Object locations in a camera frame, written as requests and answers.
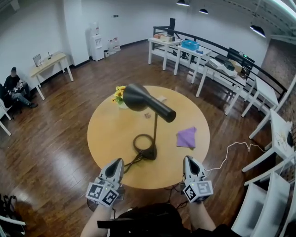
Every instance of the lamp stand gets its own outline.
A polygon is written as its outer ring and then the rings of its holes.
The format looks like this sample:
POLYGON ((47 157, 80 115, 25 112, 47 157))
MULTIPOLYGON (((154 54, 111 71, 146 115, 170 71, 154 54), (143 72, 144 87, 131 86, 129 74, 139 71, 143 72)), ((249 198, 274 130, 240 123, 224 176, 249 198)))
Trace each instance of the lamp stand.
POLYGON ((155 141, 156 141, 156 131, 157 131, 157 118, 158 118, 158 115, 157 115, 157 113, 155 113, 155 117, 154 117, 154 135, 153 135, 153 138, 150 135, 148 135, 148 134, 140 134, 140 135, 136 136, 135 139, 134 139, 134 141, 133 141, 134 148, 138 152, 138 155, 137 156, 141 156, 144 159, 152 160, 152 161, 155 160, 156 157, 157 157, 157 148, 156 148, 156 144, 155 144, 155 141), (136 146, 136 140, 139 137, 147 137, 152 142, 151 146, 149 148, 145 149, 145 150, 139 149, 136 146))

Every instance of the flower vase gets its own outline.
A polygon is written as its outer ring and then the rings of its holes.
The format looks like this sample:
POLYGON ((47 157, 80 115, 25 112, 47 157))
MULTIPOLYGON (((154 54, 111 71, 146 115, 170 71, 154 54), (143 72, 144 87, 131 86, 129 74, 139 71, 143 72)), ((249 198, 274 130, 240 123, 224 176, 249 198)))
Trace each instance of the flower vase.
POLYGON ((118 104, 118 107, 121 109, 128 109, 127 105, 124 102, 118 104))

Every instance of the purple cloth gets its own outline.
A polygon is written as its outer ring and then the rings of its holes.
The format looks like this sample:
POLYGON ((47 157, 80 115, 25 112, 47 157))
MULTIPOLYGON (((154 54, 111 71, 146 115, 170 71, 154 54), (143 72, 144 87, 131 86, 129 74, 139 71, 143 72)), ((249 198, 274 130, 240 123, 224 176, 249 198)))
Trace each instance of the purple cloth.
POLYGON ((178 131, 177 146, 195 148, 196 127, 191 127, 178 131))

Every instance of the water bottle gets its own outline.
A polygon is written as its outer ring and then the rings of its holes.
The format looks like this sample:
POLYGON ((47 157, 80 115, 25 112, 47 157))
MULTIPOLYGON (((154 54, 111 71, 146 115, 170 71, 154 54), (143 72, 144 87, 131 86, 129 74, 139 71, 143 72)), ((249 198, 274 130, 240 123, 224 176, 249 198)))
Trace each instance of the water bottle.
POLYGON ((113 40, 110 40, 110 41, 109 41, 109 43, 108 43, 108 48, 109 48, 109 54, 110 54, 110 55, 116 53, 116 51, 115 51, 115 44, 114 44, 113 40))
POLYGON ((120 51, 120 44, 119 44, 119 40, 118 38, 114 38, 114 42, 115 42, 115 45, 116 45, 116 52, 120 51))

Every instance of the round wooden table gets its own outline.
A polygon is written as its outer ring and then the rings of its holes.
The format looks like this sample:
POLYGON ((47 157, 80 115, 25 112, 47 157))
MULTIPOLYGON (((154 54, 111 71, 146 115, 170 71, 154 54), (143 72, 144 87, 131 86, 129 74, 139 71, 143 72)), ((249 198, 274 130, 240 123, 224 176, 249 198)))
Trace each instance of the round wooden table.
MULTIPOLYGON (((135 188, 157 189, 168 187, 182 181, 183 159, 186 155, 203 162, 210 145, 208 123, 199 108, 187 97, 163 87, 145 86, 149 93, 158 98, 164 96, 164 104, 176 111, 176 119, 167 123, 158 117, 154 161, 142 160, 134 164, 124 174, 123 184, 135 188), (177 147, 177 132, 196 127, 196 148, 177 147)), ((137 155, 133 140, 139 134, 153 137, 154 112, 147 108, 142 112, 121 109, 112 103, 113 95, 104 100, 93 113, 88 125, 87 140, 89 150, 99 167, 104 167, 114 159, 122 158, 125 164, 137 155)), ((137 147, 146 149, 151 142, 141 137, 137 147)))

